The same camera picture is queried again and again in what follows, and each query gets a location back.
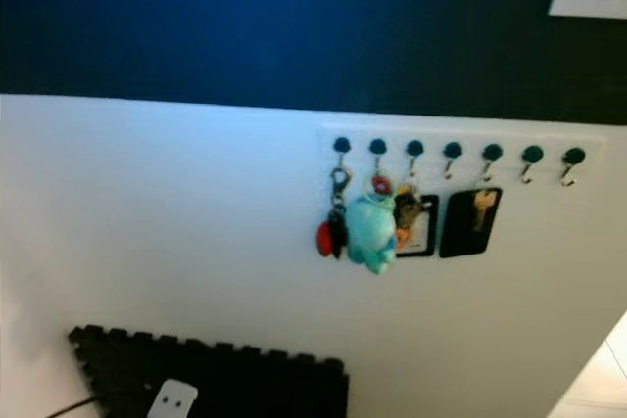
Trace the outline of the dark green knob hook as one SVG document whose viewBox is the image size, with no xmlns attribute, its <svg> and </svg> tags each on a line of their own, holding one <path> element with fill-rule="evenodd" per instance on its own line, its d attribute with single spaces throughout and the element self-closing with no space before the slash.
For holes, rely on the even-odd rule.
<svg viewBox="0 0 627 418">
<path fill-rule="evenodd" d="M 424 142 L 420 140 L 411 140 L 405 145 L 405 154 L 407 154 L 408 159 L 405 181 L 410 182 L 410 184 L 415 184 L 417 179 L 419 179 L 419 168 L 417 168 L 417 164 L 424 153 Z"/>
<path fill-rule="evenodd" d="M 530 145 L 528 148 L 521 151 L 520 158 L 523 163 L 523 167 L 519 173 L 521 184 L 532 184 L 534 179 L 533 176 L 530 175 L 530 171 L 532 171 L 534 164 L 541 162 L 542 159 L 545 158 L 545 149 L 538 145 Z"/>
<path fill-rule="evenodd" d="M 382 167 L 382 159 L 388 154 L 388 141 L 384 139 L 373 139 L 368 145 L 368 149 L 373 158 L 373 176 L 384 175 L 385 170 Z"/>
<path fill-rule="evenodd" d="M 351 150 L 351 140 L 348 137 L 339 136 L 333 140 L 333 150 L 337 154 L 337 170 L 348 171 L 348 168 L 345 165 L 346 155 L 350 153 Z"/>
<path fill-rule="evenodd" d="M 461 155 L 464 154 L 464 149 L 460 142 L 453 141 L 448 142 L 447 145 L 442 149 L 442 155 L 445 160 L 444 170 L 443 170 L 443 179 L 444 180 L 452 180 L 454 177 L 454 164 L 456 164 L 457 159 L 461 158 Z"/>
<path fill-rule="evenodd" d="M 560 176 L 560 185 L 564 187 L 570 187 L 577 184 L 578 179 L 574 176 L 574 170 L 579 163 L 582 163 L 587 158 L 586 150 L 582 148 L 570 148 L 565 151 L 561 156 L 561 162 L 563 163 L 563 172 Z"/>
<path fill-rule="evenodd" d="M 502 146 L 497 144 L 497 142 L 484 146 L 482 154 L 480 154 L 483 160 L 482 176 L 480 176 L 479 180 L 480 184 L 488 185 L 494 182 L 494 177 L 496 177 L 496 173 L 494 173 L 494 163 L 496 163 L 504 153 L 505 150 L 503 150 Z"/>
</svg>

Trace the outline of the brass key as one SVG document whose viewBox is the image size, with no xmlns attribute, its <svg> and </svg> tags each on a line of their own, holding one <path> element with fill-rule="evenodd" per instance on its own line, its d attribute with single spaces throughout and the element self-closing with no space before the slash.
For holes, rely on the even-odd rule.
<svg viewBox="0 0 627 418">
<path fill-rule="evenodd" d="M 496 210 L 502 190 L 498 187 L 485 187 L 473 194 L 474 221 L 473 231 L 483 233 L 488 225 L 488 218 Z"/>
</svg>

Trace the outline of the white key hook rack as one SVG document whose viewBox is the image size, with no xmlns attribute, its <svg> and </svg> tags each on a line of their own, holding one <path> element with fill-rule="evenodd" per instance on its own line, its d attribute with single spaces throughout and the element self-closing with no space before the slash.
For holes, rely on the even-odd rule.
<svg viewBox="0 0 627 418">
<path fill-rule="evenodd" d="M 411 140 L 420 140 L 425 153 L 419 159 L 419 179 L 416 184 L 426 193 L 452 193 L 470 186 L 497 187 L 543 187 L 559 186 L 563 172 L 561 156 L 570 148 L 586 150 L 587 158 L 579 163 L 574 176 L 599 170 L 605 139 L 590 133 L 569 133 L 534 130 L 475 130 L 475 128 L 440 128 L 431 126 L 366 126 L 366 124 L 325 124 L 318 132 L 318 149 L 323 151 L 333 163 L 337 154 L 333 150 L 333 140 L 344 136 L 351 140 L 351 150 L 345 158 L 355 173 L 355 180 L 373 172 L 373 158 L 368 149 L 373 139 L 388 141 L 388 154 L 382 159 L 382 167 L 391 176 L 405 181 L 407 176 L 407 154 L 405 145 Z M 460 142 L 464 154 L 454 163 L 452 180 L 443 179 L 445 160 L 442 149 L 448 142 Z M 494 182 L 480 184 L 483 160 L 482 150 L 489 144 L 501 145 L 505 153 L 494 163 Z M 530 145 L 545 149 L 545 158 L 534 164 L 530 175 L 533 182 L 521 184 L 519 173 L 523 167 L 521 151 Z"/>
</svg>

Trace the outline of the black key fob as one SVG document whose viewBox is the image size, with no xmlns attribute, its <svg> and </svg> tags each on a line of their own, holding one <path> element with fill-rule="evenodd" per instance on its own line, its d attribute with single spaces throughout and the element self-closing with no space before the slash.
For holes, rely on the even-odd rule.
<svg viewBox="0 0 627 418">
<path fill-rule="evenodd" d="M 346 220 L 346 208 L 344 205 L 336 205 L 327 218 L 328 249 L 336 258 L 342 256 L 342 252 L 348 245 L 348 220 Z"/>
</svg>

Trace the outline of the red round keychain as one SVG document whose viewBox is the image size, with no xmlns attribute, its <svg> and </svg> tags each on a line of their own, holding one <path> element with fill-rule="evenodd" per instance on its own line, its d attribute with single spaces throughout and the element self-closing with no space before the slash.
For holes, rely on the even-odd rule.
<svg viewBox="0 0 627 418">
<path fill-rule="evenodd" d="M 333 236 L 330 221 L 325 220 L 318 226 L 316 233 L 316 246 L 319 255 L 323 257 L 332 256 Z"/>
</svg>

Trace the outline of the small red white charm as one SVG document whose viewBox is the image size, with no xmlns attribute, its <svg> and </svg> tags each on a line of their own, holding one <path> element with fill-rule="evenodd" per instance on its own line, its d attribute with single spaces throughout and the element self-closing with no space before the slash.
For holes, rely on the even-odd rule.
<svg viewBox="0 0 627 418">
<path fill-rule="evenodd" d="M 371 193 L 379 198 L 393 198 L 395 195 L 395 185 L 391 177 L 384 173 L 376 173 L 370 180 Z"/>
</svg>

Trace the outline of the black jigsaw foam mat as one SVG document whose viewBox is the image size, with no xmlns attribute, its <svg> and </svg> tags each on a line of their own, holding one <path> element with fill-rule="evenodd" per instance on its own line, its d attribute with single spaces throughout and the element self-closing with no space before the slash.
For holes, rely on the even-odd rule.
<svg viewBox="0 0 627 418">
<path fill-rule="evenodd" d="M 189 418 L 348 418 L 337 358 L 99 325 L 67 338 L 102 418 L 145 418 L 166 379 L 200 390 Z"/>
</svg>

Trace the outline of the black card sleeve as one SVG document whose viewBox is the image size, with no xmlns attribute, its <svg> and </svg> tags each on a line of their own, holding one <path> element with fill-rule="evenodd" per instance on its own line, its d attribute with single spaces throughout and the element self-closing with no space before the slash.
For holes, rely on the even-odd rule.
<svg viewBox="0 0 627 418">
<path fill-rule="evenodd" d="M 473 221 L 475 217 L 473 194 L 482 189 L 484 189 L 484 187 L 453 193 L 448 199 L 447 207 L 445 208 L 442 240 L 440 240 L 439 243 L 439 257 L 451 258 L 456 256 L 478 255 L 487 250 L 490 235 L 492 235 L 494 225 L 496 225 L 499 204 L 501 203 L 501 198 L 505 190 L 499 187 L 502 193 L 496 210 L 493 210 L 492 215 L 488 218 L 488 225 L 485 226 L 483 233 L 475 233 L 475 231 L 473 231 Z"/>
</svg>

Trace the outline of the silver carabiner clip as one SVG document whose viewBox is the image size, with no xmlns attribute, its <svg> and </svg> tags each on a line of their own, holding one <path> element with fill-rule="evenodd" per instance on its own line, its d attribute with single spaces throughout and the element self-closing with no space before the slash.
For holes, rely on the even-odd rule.
<svg viewBox="0 0 627 418">
<path fill-rule="evenodd" d="M 349 171 L 347 167 L 344 167 L 341 164 L 340 166 L 332 168 L 330 172 L 330 202 L 332 204 L 333 210 L 340 212 L 344 211 L 345 190 L 348 189 L 348 186 L 351 182 L 351 177 L 353 177 L 353 173 L 351 173 L 351 171 Z"/>
</svg>

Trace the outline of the white plug adapter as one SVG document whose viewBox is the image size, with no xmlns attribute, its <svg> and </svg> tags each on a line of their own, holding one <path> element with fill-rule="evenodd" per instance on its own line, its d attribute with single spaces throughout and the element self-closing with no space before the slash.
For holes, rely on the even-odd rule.
<svg viewBox="0 0 627 418">
<path fill-rule="evenodd" d="M 166 379 L 154 396 L 145 418 L 189 418 L 200 390 L 192 384 Z"/>
</svg>

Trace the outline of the teal plush keychain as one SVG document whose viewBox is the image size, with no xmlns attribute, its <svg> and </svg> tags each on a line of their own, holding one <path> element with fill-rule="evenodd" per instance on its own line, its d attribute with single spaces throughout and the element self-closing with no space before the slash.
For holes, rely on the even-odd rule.
<svg viewBox="0 0 627 418">
<path fill-rule="evenodd" d="M 396 257 L 396 221 L 393 196 L 363 195 L 346 211 L 348 254 L 354 264 L 381 275 Z"/>
</svg>

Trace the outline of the black badge holder white card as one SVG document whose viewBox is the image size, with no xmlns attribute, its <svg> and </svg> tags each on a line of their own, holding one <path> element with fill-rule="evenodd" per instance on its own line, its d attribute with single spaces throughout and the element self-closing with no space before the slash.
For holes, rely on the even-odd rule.
<svg viewBox="0 0 627 418">
<path fill-rule="evenodd" d="M 438 195 L 422 195 L 421 211 L 416 214 L 409 226 L 409 235 L 396 249 L 397 257 L 428 257 L 434 256 L 438 235 L 436 226 L 439 221 Z"/>
</svg>

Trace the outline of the brown figure keychain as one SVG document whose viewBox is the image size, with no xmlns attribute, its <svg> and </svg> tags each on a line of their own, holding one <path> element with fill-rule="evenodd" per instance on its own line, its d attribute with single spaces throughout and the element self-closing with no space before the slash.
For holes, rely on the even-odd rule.
<svg viewBox="0 0 627 418">
<path fill-rule="evenodd" d="M 394 218 L 396 221 L 396 249 L 402 249 L 412 236 L 412 227 L 416 219 L 421 216 L 421 195 L 415 185 L 408 184 L 400 187 L 396 193 Z"/>
</svg>

